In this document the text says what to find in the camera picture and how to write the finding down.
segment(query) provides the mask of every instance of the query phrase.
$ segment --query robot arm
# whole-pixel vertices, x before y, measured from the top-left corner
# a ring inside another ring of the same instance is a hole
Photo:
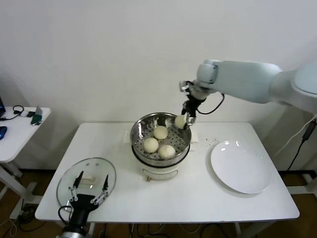
[[[275,101],[317,112],[317,64],[282,71],[271,63],[205,60],[193,82],[180,82],[188,101],[182,115],[192,125],[196,110],[211,93],[220,92],[254,103]]]

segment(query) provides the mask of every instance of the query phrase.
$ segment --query cable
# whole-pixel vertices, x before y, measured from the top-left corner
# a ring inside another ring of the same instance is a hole
[[[222,95],[222,100],[221,100],[221,102],[218,104],[218,106],[215,108],[215,109],[213,109],[211,112],[209,112],[209,113],[202,113],[201,111],[199,111],[198,109],[197,109],[197,111],[200,113],[200,114],[203,114],[203,115],[209,115],[209,114],[211,114],[211,113],[213,113],[214,111],[216,111],[219,107],[220,107],[220,105],[223,103],[223,101],[224,101],[224,94],[222,93],[221,94]]]
[[[130,224],[128,223],[128,227],[129,227],[129,232],[130,232],[130,238],[133,238],[134,224],[132,224],[132,227],[130,228]]]
[[[68,225],[68,223],[64,220],[64,218],[61,216],[60,214],[60,211],[64,208],[71,208],[71,206],[61,206],[59,209],[58,209],[58,216],[59,218],[61,219],[61,221],[65,224],[65,225]]]
[[[104,230],[101,230],[100,232],[99,232],[99,238],[101,238],[101,234],[103,233],[104,235],[103,235],[103,238],[106,238],[106,227],[107,227],[107,223],[105,223],[105,228],[104,228]]]
[[[22,108],[22,110],[21,111],[16,110],[15,109],[16,107],[20,107],[20,108]],[[16,114],[16,116],[14,116],[12,118],[3,117],[3,118],[0,118],[0,120],[12,120],[12,119],[15,119],[16,117],[20,116],[22,114],[22,112],[24,112],[24,107],[21,106],[21,105],[15,105],[12,109],[13,109],[13,113]]]
[[[214,225],[214,224],[207,224],[207,225],[205,225],[205,226],[202,228],[202,230],[200,231],[200,238],[203,238],[203,233],[204,233],[205,229],[206,229],[207,227],[211,226],[211,225]],[[215,224],[215,225],[217,225],[217,226],[220,228],[222,234],[223,234],[226,238],[229,238],[229,236],[224,232],[224,230],[223,230],[223,228],[222,228],[222,226],[221,226],[220,224]]]
[[[35,211],[36,211],[35,206],[27,206],[27,207],[23,208],[23,202],[24,202],[24,200],[22,200],[22,207],[21,207],[22,208],[21,210],[23,211],[23,213],[17,219],[19,229],[23,232],[33,232],[33,231],[41,228],[42,226],[44,226],[46,222],[43,222],[39,226],[32,228],[32,229],[29,229],[29,230],[26,230],[26,229],[21,227],[21,225],[28,224],[34,220]]]
[[[150,232],[150,224],[148,224],[148,233],[149,235],[153,236],[153,235],[156,235],[157,233],[159,233],[164,227],[164,224],[161,224],[161,226],[159,227],[159,229],[153,233]]]
[[[32,229],[30,229],[30,230],[26,230],[26,229],[21,228],[21,224],[20,224],[20,223],[18,223],[18,226],[19,226],[19,229],[20,229],[21,231],[23,231],[23,232],[33,232],[33,231],[35,231],[35,230],[41,228],[41,227],[44,226],[45,224],[46,224],[46,222],[43,222],[43,223],[40,224],[38,227],[32,228]]]
[[[296,158],[297,158],[297,156],[298,156],[298,154],[299,154],[299,152],[300,152],[300,150],[301,150],[301,148],[302,148],[302,146],[303,146],[304,143],[305,143],[305,140],[303,139],[302,142],[301,142],[301,144],[300,144],[300,146],[298,147],[298,150],[297,150],[297,153],[296,153],[295,157],[293,158],[293,160],[292,160],[290,166],[288,167],[288,169],[287,169],[286,171],[289,171],[290,168],[292,167],[292,165],[293,165],[294,161],[296,160]]]
[[[188,231],[188,230],[186,230],[186,229],[183,227],[182,224],[179,224],[179,226],[183,229],[184,232],[186,232],[186,233],[188,233],[188,234],[194,234],[194,233],[196,233],[196,232],[199,230],[199,228],[202,226],[202,224],[200,224],[200,225],[199,225],[195,230],[193,230],[193,231]]]
[[[297,136],[299,133],[301,133],[302,130],[304,130],[304,128],[305,128],[310,122],[312,122],[315,118],[316,118],[316,116],[313,116],[312,119],[310,119],[307,123],[305,123],[305,125],[304,125],[295,135],[293,135],[291,138],[289,138],[289,140],[285,143],[285,145],[284,145],[282,148],[280,148],[280,149],[272,156],[272,158],[274,158],[276,155],[278,155],[278,154],[289,144],[289,142],[290,142],[295,136]]]
[[[219,228],[220,228],[220,230],[221,230],[221,232],[223,233],[223,235],[226,237],[226,238],[229,238],[229,236],[227,236],[227,234],[226,234],[226,232],[224,232],[224,229],[222,228],[222,226],[220,225],[220,224],[216,224]]]
[[[166,234],[159,234],[158,232],[163,228],[164,225],[162,225],[155,233],[152,234],[148,234],[148,235],[140,235],[139,233],[139,224],[136,225],[136,230],[137,230],[137,235],[139,238],[148,238],[148,237],[166,237],[166,238],[170,238],[168,235]]]
[[[3,237],[5,237],[6,234],[8,234],[8,232],[10,232],[10,236],[11,236],[11,237],[15,237],[16,234],[17,234],[17,232],[18,232],[18,228],[16,227],[16,224],[15,224],[11,219],[7,219],[6,221],[2,222],[2,223],[0,224],[0,226],[3,226],[3,225],[4,225],[5,223],[7,223],[7,222],[11,222],[11,223],[12,223],[12,226],[4,233]]]

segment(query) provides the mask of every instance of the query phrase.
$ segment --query white plate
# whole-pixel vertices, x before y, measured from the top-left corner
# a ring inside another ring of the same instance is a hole
[[[239,141],[217,144],[211,153],[211,164],[227,186],[242,193],[259,193],[270,182],[269,164],[248,145]]]

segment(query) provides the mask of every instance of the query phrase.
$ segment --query white wall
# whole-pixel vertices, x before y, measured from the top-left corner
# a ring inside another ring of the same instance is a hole
[[[56,168],[84,121],[179,113],[185,97],[178,82],[194,79],[204,59],[265,61],[283,69],[308,61],[317,52],[316,7],[314,0],[2,1],[0,95],[7,105],[53,111],[18,162]],[[219,100],[210,96],[202,110]],[[199,120],[249,121],[271,152],[288,136],[274,134],[284,110],[227,97]],[[290,134],[308,117],[295,110],[287,115]],[[287,159],[275,162],[279,169]]]

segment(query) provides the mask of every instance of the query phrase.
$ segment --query computer mouse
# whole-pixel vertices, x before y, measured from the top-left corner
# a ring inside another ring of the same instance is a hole
[[[7,130],[8,130],[8,128],[6,126],[0,126],[0,140],[2,140],[4,138],[4,135],[5,135]]]

